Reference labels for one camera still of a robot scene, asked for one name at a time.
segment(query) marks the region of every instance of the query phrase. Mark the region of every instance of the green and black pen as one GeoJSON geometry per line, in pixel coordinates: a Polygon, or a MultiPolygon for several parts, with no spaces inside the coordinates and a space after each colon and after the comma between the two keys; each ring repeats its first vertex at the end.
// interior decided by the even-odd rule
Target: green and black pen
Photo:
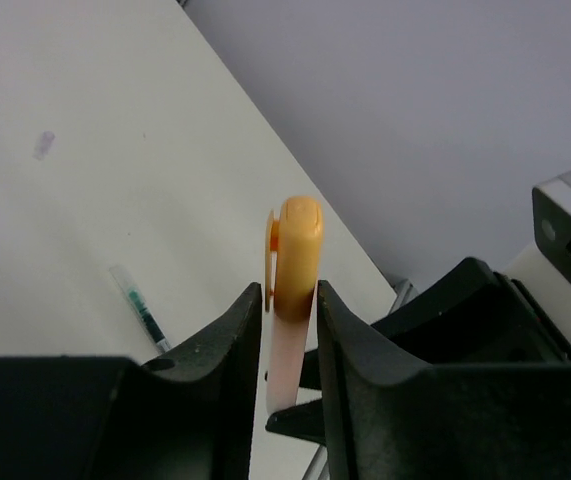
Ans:
{"type": "Polygon", "coordinates": [[[136,312],[138,319],[143,325],[143,328],[150,336],[152,341],[156,344],[158,350],[161,353],[165,353],[171,350],[172,347],[167,341],[167,338],[165,338],[163,331],[160,329],[156,323],[156,320],[154,320],[154,317],[149,312],[149,309],[145,304],[145,298],[143,297],[143,294],[134,283],[134,280],[130,276],[129,272],[125,270],[125,267],[122,265],[115,265],[109,269],[109,273],[111,273],[112,277],[114,277],[114,280],[116,280],[116,283],[123,291],[125,298],[127,298],[127,301],[136,312]]]}

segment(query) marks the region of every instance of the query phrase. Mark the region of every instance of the white table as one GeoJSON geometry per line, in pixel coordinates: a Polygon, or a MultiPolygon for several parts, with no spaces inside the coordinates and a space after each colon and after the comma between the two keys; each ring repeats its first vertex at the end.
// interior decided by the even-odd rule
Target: white table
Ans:
{"type": "MultiPolygon", "coordinates": [[[[322,199],[173,0],[0,2],[0,355],[155,356],[116,263],[180,343],[263,278],[294,194],[322,199]]],[[[321,276],[375,320],[394,294],[324,208],[321,276]]],[[[301,478],[315,446],[264,432],[259,384],[252,477],[301,478]]]]}

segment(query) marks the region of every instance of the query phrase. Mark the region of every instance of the gray background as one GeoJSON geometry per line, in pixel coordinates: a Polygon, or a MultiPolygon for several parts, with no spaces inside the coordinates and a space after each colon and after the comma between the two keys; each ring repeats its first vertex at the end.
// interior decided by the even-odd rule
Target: gray background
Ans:
{"type": "Polygon", "coordinates": [[[386,274],[531,241],[571,168],[571,1],[192,0],[187,13],[386,274]]]}

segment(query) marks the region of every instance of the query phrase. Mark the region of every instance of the marker on table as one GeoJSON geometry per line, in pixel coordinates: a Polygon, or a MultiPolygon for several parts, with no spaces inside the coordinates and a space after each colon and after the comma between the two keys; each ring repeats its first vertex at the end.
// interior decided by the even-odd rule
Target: marker on table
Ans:
{"type": "Polygon", "coordinates": [[[274,320],[267,410],[270,414],[296,404],[305,355],[309,317],[318,277],[323,242],[323,214],[311,197],[291,197],[274,211],[265,235],[265,311],[274,297],[274,320]],[[276,275],[272,290],[272,252],[276,252],[276,275]]]}
{"type": "Polygon", "coordinates": [[[163,332],[156,323],[156,320],[154,320],[154,317],[149,312],[145,299],[143,298],[143,294],[134,283],[134,280],[132,280],[129,272],[125,270],[125,267],[122,265],[115,265],[109,269],[109,273],[111,273],[114,280],[116,280],[116,283],[123,291],[125,298],[127,298],[127,301],[136,312],[143,328],[156,344],[158,350],[161,353],[171,350],[171,345],[165,338],[165,335],[163,335],[163,332]]]}

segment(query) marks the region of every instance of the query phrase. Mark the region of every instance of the pen clip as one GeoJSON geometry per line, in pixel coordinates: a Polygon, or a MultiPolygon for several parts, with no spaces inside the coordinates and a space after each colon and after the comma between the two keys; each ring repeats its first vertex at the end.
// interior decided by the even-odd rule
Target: pen clip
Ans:
{"type": "Polygon", "coordinates": [[[265,311],[269,312],[274,296],[272,288],[272,253],[278,249],[278,220],[274,218],[274,210],[269,212],[267,229],[265,230],[265,311]]]}

